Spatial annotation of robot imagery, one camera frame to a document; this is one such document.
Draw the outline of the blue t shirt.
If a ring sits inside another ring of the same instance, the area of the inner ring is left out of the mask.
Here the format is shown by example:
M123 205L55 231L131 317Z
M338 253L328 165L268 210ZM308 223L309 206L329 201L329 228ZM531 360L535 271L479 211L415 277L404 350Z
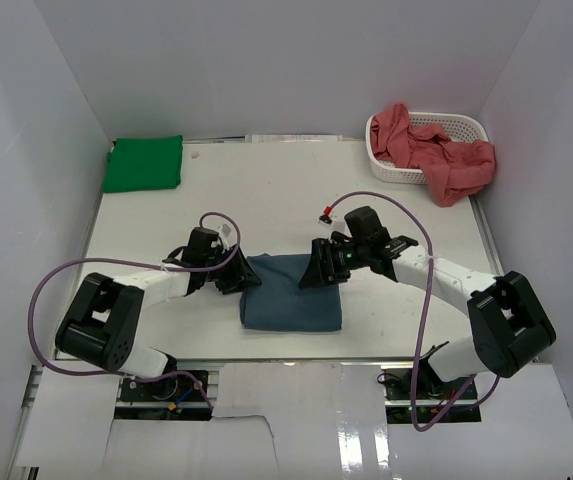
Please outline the blue t shirt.
M242 293L239 312L243 327L268 332L330 333L342 329L337 285L299 288L309 257L304 254L248 259L261 284Z

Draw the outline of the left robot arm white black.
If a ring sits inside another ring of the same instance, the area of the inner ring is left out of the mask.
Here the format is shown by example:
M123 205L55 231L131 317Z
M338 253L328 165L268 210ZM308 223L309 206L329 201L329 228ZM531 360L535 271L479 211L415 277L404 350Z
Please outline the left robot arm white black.
M154 398L177 387L171 357L136 342L142 311L186 297L212 282L223 295L262 284L237 244L227 244L222 229L195 227L188 244L173 250L159 270L108 277L87 275L61 322L56 347L111 374L143 378Z

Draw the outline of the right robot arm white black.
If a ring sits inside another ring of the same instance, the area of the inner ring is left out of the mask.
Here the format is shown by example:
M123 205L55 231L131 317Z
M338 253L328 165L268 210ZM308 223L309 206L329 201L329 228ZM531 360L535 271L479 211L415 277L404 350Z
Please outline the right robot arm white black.
M432 256L418 241L393 237L369 206L346 214L347 233L313 240L302 289L338 285L369 268L393 282L423 290L469 320L469 337L447 341L421 355L406 382L438 399L454 381L482 372L510 378L557 339L530 282L511 271L495 276Z

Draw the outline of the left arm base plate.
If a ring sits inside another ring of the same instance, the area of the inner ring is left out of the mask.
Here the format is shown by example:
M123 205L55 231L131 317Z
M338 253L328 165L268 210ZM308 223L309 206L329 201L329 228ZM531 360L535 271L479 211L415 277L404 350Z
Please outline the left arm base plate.
M208 392L209 372L189 370L195 381L177 376L157 383L123 381L117 397L117 420L209 421L211 409L200 388Z

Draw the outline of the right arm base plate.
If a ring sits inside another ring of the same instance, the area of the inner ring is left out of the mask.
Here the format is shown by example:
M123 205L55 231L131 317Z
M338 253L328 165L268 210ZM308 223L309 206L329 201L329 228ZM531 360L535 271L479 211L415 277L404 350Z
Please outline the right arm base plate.
M386 405L386 418L389 425L411 425L412 405L410 401L411 369L384 369L376 381L383 387ZM418 381L416 393L417 420L420 424L430 422L465 384L466 378L435 385ZM451 409L441 418L440 423L480 423L480 407L475 403L480 395L474 382L459 397Z

